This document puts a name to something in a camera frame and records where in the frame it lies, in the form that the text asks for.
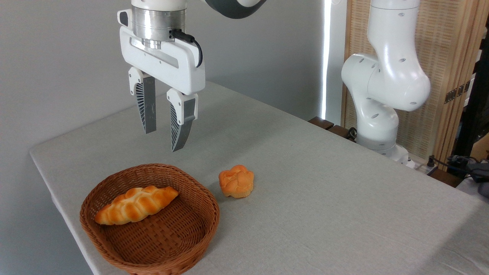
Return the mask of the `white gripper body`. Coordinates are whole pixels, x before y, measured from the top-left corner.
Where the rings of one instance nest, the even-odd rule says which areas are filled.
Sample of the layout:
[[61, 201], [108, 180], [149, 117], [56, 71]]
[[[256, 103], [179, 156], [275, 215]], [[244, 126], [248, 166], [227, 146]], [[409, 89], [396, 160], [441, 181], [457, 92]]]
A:
[[193, 42], [174, 37], [185, 30], [186, 10], [121, 10], [120, 44], [126, 63], [191, 95], [206, 86], [200, 50]]

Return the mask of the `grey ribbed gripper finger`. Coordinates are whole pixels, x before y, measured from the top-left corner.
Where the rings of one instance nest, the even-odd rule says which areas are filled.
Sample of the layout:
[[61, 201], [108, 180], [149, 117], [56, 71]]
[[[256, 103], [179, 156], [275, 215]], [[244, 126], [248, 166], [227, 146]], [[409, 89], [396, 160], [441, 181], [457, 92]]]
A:
[[157, 130], [155, 78], [136, 67], [131, 67], [128, 75], [130, 93], [136, 97], [144, 132], [154, 132]]
[[167, 99], [170, 102], [172, 151], [176, 152], [185, 146], [192, 123], [198, 118], [198, 95], [185, 95], [171, 88]]

